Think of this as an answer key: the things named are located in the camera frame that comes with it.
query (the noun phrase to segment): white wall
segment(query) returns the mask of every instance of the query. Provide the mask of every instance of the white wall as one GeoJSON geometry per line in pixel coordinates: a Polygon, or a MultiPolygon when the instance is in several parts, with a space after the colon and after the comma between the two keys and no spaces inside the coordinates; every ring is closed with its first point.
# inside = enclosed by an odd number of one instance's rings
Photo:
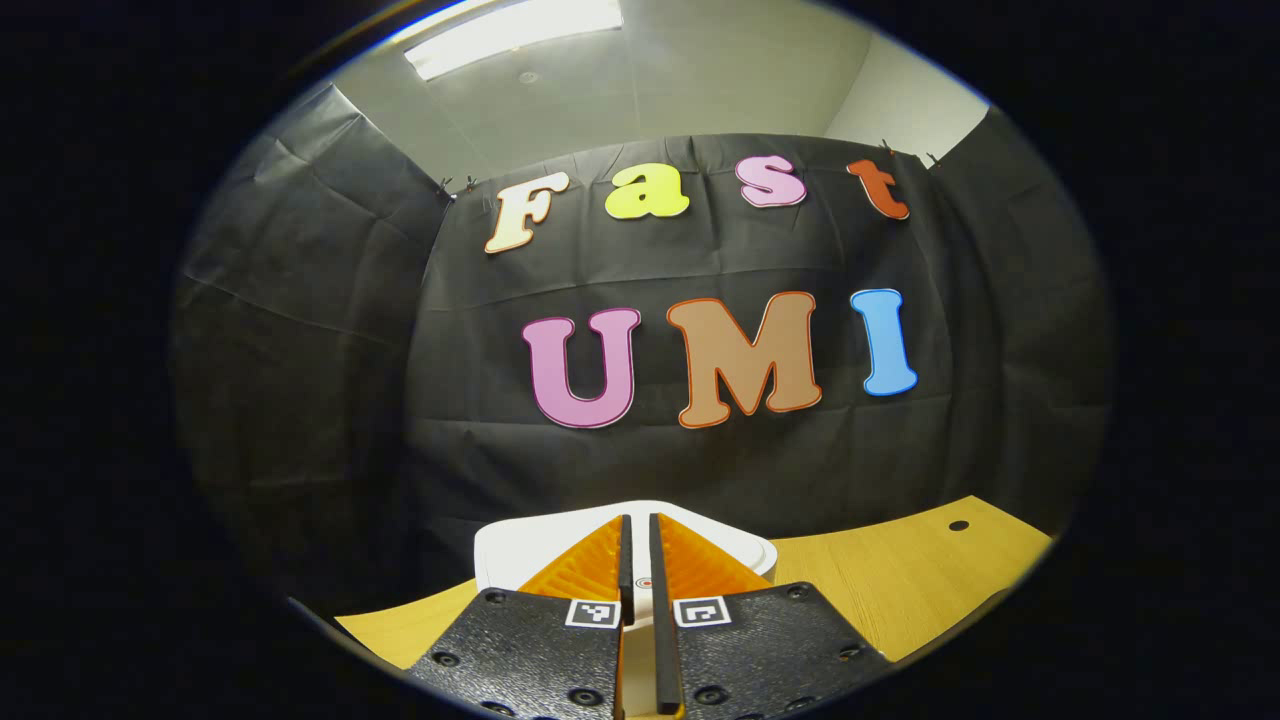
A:
{"type": "Polygon", "coordinates": [[[911,50],[876,33],[827,137],[942,158],[987,114],[987,101],[911,50]]]}

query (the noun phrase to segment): brown letter m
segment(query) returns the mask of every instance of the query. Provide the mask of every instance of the brown letter m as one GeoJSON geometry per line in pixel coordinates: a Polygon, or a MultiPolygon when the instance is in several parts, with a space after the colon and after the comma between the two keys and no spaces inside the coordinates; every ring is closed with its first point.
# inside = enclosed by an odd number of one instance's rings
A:
{"type": "Polygon", "coordinates": [[[808,292],[774,295],[751,342],[719,300],[672,305],[667,322],[684,333],[689,359],[689,407],[680,413],[680,424],[707,428],[728,419],[730,409],[719,401],[717,377],[724,378],[733,401],[748,415],[759,407],[769,373],[773,373],[773,392],[765,407],[787,413],[817,405],[822,388],[814,382],[809,347],[809,316],[815,306],[808,292]]]}

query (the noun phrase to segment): wooden table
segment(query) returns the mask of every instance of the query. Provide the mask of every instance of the wooden table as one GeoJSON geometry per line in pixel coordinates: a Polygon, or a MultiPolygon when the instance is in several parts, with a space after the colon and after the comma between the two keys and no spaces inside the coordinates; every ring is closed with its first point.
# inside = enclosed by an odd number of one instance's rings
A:
{"type": "MultiPolygon", "coordinates": [[[[772,542],[778,548],[774,584],[813,583],[897,661],[1016,583],[1050,538],[970,496],[878,525],[772,542]],[[950,529],[960,520],[968,527],[950,529]]],[[[476,592],[475,580],[467,580],[407,605],[337,620],[374,655],[408,669],[476,592]]]]}

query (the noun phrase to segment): orange gripper pad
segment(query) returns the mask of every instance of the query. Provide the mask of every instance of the orange gripper pad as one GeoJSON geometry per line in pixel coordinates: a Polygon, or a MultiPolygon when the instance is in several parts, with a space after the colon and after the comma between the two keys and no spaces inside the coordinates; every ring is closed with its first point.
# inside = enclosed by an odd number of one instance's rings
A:
{"type": "Polygon", "coordinates": [[[618,600],[618,541],[622,515],[596,528],[552,560],[520,592],[570,600],[618,600]]]}
{"type": "Polygon", "coordinates": [[[712,541],[658,514],[671,600],[713,597],[773,587],[712,541]]]}

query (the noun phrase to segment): ceiling light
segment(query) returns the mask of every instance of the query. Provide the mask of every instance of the ceiling light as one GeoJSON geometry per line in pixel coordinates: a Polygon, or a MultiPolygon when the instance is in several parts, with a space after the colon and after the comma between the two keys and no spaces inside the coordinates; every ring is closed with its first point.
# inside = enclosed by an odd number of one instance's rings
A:
{"type": "Polygon", "coordinates": [[[448,28],[407,50],[404,58],[422,79],[431,79],[515,47],[620,27],[622,9],[618,0],[525,0],[448,28]]]}
{"type": "Polygon", "coordinates": [[[421,20],[417,20],[416,23],[406,27],[404,29],[397,32],[396,35],[392,36],[392,38],[388,42],[394,44],[406,40],[408,37],[413,37],[415,35],[421,35],[422,32],[426,32],[428,29],[431,29],[433,27],[445,20],[452,20],[453,18],[461,15],[462,13],[475,10],[476,8],[481,5],[488,5],[489,3],[493,1],[494,0],[462,0],[462,3],[454,3],[453,5],[449,5],[443,10],[433,13],[422,18],[421,20]]]}

